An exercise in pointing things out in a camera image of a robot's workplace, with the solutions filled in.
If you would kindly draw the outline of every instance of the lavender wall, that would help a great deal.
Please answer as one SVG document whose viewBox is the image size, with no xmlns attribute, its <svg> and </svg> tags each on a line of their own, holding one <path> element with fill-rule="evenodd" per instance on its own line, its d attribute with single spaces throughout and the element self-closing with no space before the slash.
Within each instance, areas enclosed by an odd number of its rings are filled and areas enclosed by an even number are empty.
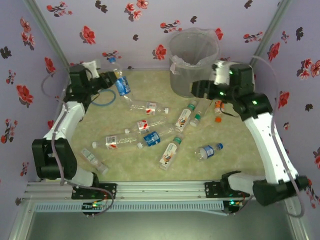
<svg viewBox="0 0 320 240">
<path fill-rule="evenodd" d="M 275 68 L 279 80 L 276 124 L 284 147 L 298 172 L 310 179 L 302 195 L 310 227 L 314 236 L 319 236 L 320 27 L 316 6 L 317 0 L 307 4 L 293 1 L 263 57 Z M 255 72 L 256 89 L 275 103 L 276 83 L 270 69 L 258 63 Z"/>
<path fill-rule="evenodd" d="M 115 55 L 125 67 L 168 68 L 168 39 L 191 27 L 217 30 L 222 57 L 249 62 L 279 0 L 36 2 L 70 63 Z"/>
<path fill-rule="evenodd" d="M 7 239 L 26 184 L 37 179 L 32 141 L 48 131 L 57 108 L 40 84 L 63 66 L 22 1 L 2 0 L 0 21 L 0 238 Z M 54 74 L 45 88 L 60 95 L 66 77 Z"/>
</svg>

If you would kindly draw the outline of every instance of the plastic bin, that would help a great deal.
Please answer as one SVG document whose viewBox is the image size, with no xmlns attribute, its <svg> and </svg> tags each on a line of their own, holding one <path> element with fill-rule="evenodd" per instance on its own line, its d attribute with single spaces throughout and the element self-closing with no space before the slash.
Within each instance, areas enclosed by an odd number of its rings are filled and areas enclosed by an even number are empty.
<svg viewBox="0 0 320 240">
<path fill-rule="evenodd" d="M 170 85 L 179 96 L 191 98 L 191 83 L 208 80 L 212 64 L 220 57 L 214 30 L 189 28 L 176 33 L 168 43 Z"/>
</svg>

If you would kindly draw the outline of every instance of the bottle with blue label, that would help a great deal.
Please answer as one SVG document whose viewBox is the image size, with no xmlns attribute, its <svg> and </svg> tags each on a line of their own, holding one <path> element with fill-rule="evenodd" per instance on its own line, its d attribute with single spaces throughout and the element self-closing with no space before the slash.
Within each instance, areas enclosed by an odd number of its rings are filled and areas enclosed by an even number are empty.
<svg viewBox="0 0 320 240">
<path fill-rule="evenodd" d="M 222 143 L 210 143 L 208 145 L 199 147 L 194 153 L 196 155 L 196 159 L 198 161 L 202 161 L 215 156 L 223 148 L 224 146 Z"/>
<path fill-rule="evenodd" d="M 131 102 L 134 100 L 134 95 L 131 92 L 128 80 L 126 76 L 123 76 L 123 70 L 120 64 L 116 62 L 115 57 L 109 58 L 110 68 L 114 72 L 117 80 L 115 82 L 116 89 L 118 90 L 119 95 L 125 99 L 128 105 L 131 105 Z"/>
<path fill-rule="evenodd" d="M 160 142 L 172 137 L 175 134 L 175 128 L 173 124 L 165 124 L 155 129 L 155 131 L 149 132 L 144 135 L 137 143 L 137 147 L 142 149 L 144 147 L 152 147 Z"/>
</svg>

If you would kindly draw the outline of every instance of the cable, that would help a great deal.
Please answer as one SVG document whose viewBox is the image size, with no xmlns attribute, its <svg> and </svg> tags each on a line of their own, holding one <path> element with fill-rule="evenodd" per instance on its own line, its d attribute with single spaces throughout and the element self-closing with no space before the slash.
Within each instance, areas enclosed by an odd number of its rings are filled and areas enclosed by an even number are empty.
<svg viewBox="0 0 320 240">
<path fill-rule="evenodd" d="M 279 81 L 278 81 L 278 79 L 277 79 L 276 71 L 275 71 L 274 68 L 271 66 L 271 64 L 270 64 L 269 62 L 267 62 L 266 60 L 264 60 L 262 57 L 255 56 L 255 55 L 253 55 L 252 57 L 253 57 L 254 59 L 258 59 L 258 60 L 262 61 L 263 63 L 265 63 L 266 65 L 268 65 L 268 66 L 270 67 L 270 69 L 272 70 L 272 74 L 273 74 L 274 79 L 275 79 L 275 81 L 276 81 L 276 96 L 278 96 L 276 99 L 279 100 L 279 99 L 280 99 L 280 96 L 279 96 Z M 279 144 L 278 144 L 278 141 L 277 141 L 277 139 L 276 139 L 276 134 L 275 134 L 275 125 L 276 125 L 276 124 L 275 124 L 275 121 L 276 121 L 276 119 L 275 119 L 275 116 L 276 116 L 276 112 L 277 112 L 277 110 L 278 110 L 277 105 L 278 105 L 278 102 L 275 101 L 275 104 L 274 104 L 274 106 L 273 106 L 273 116 L 272 116 L 272 118 L 271 118 L 271 135 L 272 135 L 272 139 L 273 139 L 273 141 L 274 141 L 275 147 L 276 147 L 276 149 L 277 149 L 277 151 L 278 151 L 278 153 L 279 153 L 279 155 L 280 155 L 280 158 L 281 158 L 282 164 L 283 164 L 283 166 L 284 166 L 284 169 L 285 169 L 286 173 L 287 173 L 288 176 L 289 176 L 289 179 L 290 179 L 290 181 L 291 181 L 291 183 L 292 183 L 292 185 L 293 185 L 293 187 L 294 187 L 294 190 L 295 190 L 295 192 L 296 192 L 296 195 L 297 195 L 297 197 L 298 197 L 298 199 L 299 199 L 299 202 L 300 202 L 300 205 L 301 205 L 301 212 L 300 212 L 298 215 L 294 215 L 294 214 L 291 214 L 291 213 L 289 213 L 289 212 L 286 212 L 286 213 L 287 213 L 289 216 L 291 216 L 291 217 L 301 218 L 301 217 L 303 217 L 303 215 L 305 214 L 305 205 L 304 205 L 304 203 L 303 203 L 302 196 L 301 196 L 301 193 L 300 193 L 300 191 L 299 191 L 299 188 L 298 188 L 298 186 L 297 186 L 297 184 L 296 184 L 296 182 L 295 182 L 295 180 L 294 180 L 294 178 L 293 178 L 293 176 L 292 176 L 292 174 L 291 174 L 291 172 L 290 172 L 290 170 L 289 170 L 289 167 L 288 167 L 288 165 L 287 165 L 287 163 L 286 163 L 285 157 L 284 157 L 284 155 L 282 154 L 282 151 L 281 151 L 280 146 L 279 146 Z"/>
</svg>

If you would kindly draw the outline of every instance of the small bottle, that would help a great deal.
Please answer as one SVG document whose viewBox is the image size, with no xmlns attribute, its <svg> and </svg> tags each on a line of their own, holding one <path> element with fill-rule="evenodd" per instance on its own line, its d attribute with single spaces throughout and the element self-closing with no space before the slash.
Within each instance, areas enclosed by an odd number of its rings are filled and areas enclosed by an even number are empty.
<svg viewBox="0 0 320 240">
<path fill-rule="evenodd" d="M 92 143 L 92 147 L 102 149 L 118 149 L 123 147 L 130 147 L 137 144 L 137 134 L 117 134 L 111 136 L 105 136 L 98 141 Z"/>
<path fill-rule="evenodd" d="M 118 93 L 120 96 L 122 96 L 125 99 L 125 102 L 128 105 L 131 105 L 131 102 L 134 100 L 134 95 L 131 92 L 128 80 L 126 76 L 123 76 L 123 70 L 120 64 L 116 62 L 115 57 L 109 58 L 110 62 L 110 68 L 114 72 L 117 80 L 115 82 L 116 89 L 118 90 Z"/>
<path fill-rule="evenodd" d="M 185 109 L 183 109 L 182 113 L 180 114 L 178 120 L 175 123 L 175 129 L 178 132 L 183 132 L 190 120 L 190 115 L 195 110 L 196 106 L 197 102 L 195 100 L 191 100 L 188 106 Z"/>
<path fill-rule="evenodd" d="M 160 126 L 156 131 L 153 131 L 140 138 L 140 141 L 137 143 L 137 147 L 139 149 L 142 149 L 143 147 L 151 147 L 173 136 L 174 133 L 175 128 L 172 124 L 168 123 L 166 125 Z"/>
<path fill-rule="evenodd" d="M 81 151 L 82 156 L 89 161 L 89 163 L 94 166 L 101 174 L 105 175 L 109 168 L 99 161 L 95 155 L 93 155 L 88 149 L 84 148 Z"/>
<path fill-rule="evenodd" d="M 207 99 L 206 94 L 204 94 L 204 98 L 202 98 L 198 105 L 196 106 L 194 110 L 194 118 L 190 120 L 190 125 L 193 127 L 198 126 L 200 119 L 206 114 L 209 106 L 211 105 L 212 100 Z"/>
<path fill-rule="evenodd" d="M 206 160 L 213 155 L 216 155 L 218 151 L 223 149 L 222 143 L 210 143 L 208 145 L 198 147 L 194 152 L 198 161 Z"/>
<path fill-rule="evenodd" d="M 182 133 L 178 133 L 173 141 L 171 141 L 168 146 L 166 147 L 160 161 L 159 166 L 163 170 L 168 170 L 172 162 L 174 161 L 174 158 L 177 155 L 177 152 L 180 148 L 180 144 L 182 140 L 184 139 L 184 135 Z"/>
<path fill-rule="evenodd" d="M 154 129 L 155 127 L 159 125 L 164 125 L 167 122 L 168 120 L 165 116 L 154 116 L 149 119 L 137 121 L 131 128 L 126 128 L 124 132 L 126 134 L 146 134 L 149 133 L 150 130 Z"/>
<path fill-rule="evenodd" d="M 216 123 L 221 123 L 221 118 L 223 113 L 221 112 L 225 111 L 225 104 L 222 101 L 215 101 L 214 103 L 214 114 L 215 114 L 215 122 Z"/>
<path fill-rule="evenodd" d="M 157 102 L 133 100 L 130 109 L 137 112 L 142 112 L 147 115 L 168 114 L 169 108 L 163 107 Z"/>
</svg>

